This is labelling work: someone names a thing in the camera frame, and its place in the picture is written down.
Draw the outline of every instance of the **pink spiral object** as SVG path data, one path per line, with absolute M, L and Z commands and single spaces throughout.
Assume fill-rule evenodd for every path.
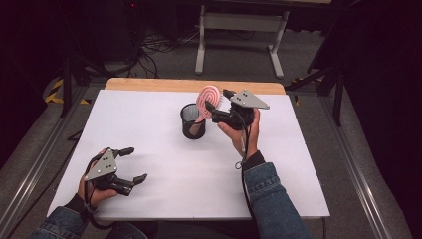
M 203 118 L 210 119 L 211 113 L 205 108 L 205 101 L 210 102 L 216 109 L 220 107 L 221 95 L 220 91 L 215 86 L 204 87 L 196 99 L 196 107 Z

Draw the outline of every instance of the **jean jacket sleeve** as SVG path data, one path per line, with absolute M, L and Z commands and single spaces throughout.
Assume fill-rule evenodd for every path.
M 311 238 L 271 162 L 244 172 L 261 239 Z
M 78 212 L 58 207 L 29 238 L 81 238 L 87 225 L 87 220 L 84 221 Z

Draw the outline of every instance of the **hand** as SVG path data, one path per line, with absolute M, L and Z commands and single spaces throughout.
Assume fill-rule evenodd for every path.
M 230 139 L 232 139 L 233 146 L 239 152 L 239 154 L 244 157 L 245 152 L 242 151 L 241 137 L 243 137 L 243 142 L 246 143 L 246 133 L 243 130 L 234 130 L 223 122 L 219 122 L 217 125 L 228 137 L 230 137 Z M 260 133 L 260 111 L 258 111 L 258 109 L 254 109 L 254 121 L 249 126 L 249 132 L 251 134 L 249 137 L 249 146 L 248 151 L 246 152 L 246 159 L 258 151 L 258 134 Z
M 106 150 L 103 149 L 99 154 L 103 154 L 105 152 L 106 152 Z M 93 168 L 96 163 L 97 163 L 96 161 L 93 162 L 91 164 L 91 168 Z M 84 178 L 85 178 L 85 176 L 83 175 L 81 177 L 80 185 L 79 185 L 79 188 L 78 188 L 78 195 L 83 200 L 84 200 L 84 193 L 85 193 L 85 180 L 84 180 Z M 89 186 L 88 186 L 88 196 L 89 197 L 91 196 L 91 193 L 93 193 L 93 189 L 94 189 L 93 184 L 89 183 Z M 109 199 L 111 197 L 114 197 L 116 195 L 117 195 L 117 192 L 115 190 L 112 190 L 112 189 L 108 189 L 108 190 L 95 189 L 93 196 L 91 197 L 91 207 L 97 208 L 99 206 L 100 202 L 102 202 L 106 199 Z

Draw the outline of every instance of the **white tabletop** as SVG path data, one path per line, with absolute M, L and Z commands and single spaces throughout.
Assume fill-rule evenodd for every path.
M 257 95 L 270 105 L 261 110 L 259 149 L 276 166 L 302 217 L 327 217 L 328 208 L 288 96 Z M 118 157 L 116 175 L 132 180 L 147 173 L 129 196 L 105 201 L 103 220 L 246 219 L 250 214 L 235 163 L 241 158 L 209 119 L 197 140 L 182 133 L 180 110 L 197 93 L 100 91 L 78 146 L 63 175 L 50 214 L 69 202 L 88 162 L 101 149 L 134 147 Z M 224 100 L 220 110 L 226 111 Z

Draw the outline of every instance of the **mesh cup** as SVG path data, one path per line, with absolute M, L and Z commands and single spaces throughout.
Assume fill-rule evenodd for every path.
M 189 139 L 198 139 L 205 134 L 205 123 L 206 120 L 202 119 L 200 122 L 195 122 L 200 113 L 196 104 L 188 104 L 180 111 L 182 118 L 182 131 L 183 134 Z

